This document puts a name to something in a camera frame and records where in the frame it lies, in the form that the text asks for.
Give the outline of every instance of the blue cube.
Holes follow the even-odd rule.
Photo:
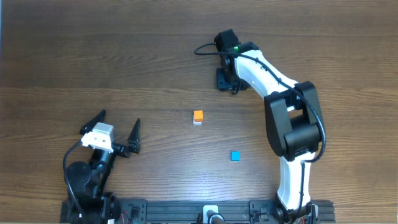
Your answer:
[[[240,161],[241,160],[241,152],[232,151],[231,152],[231,161]]]

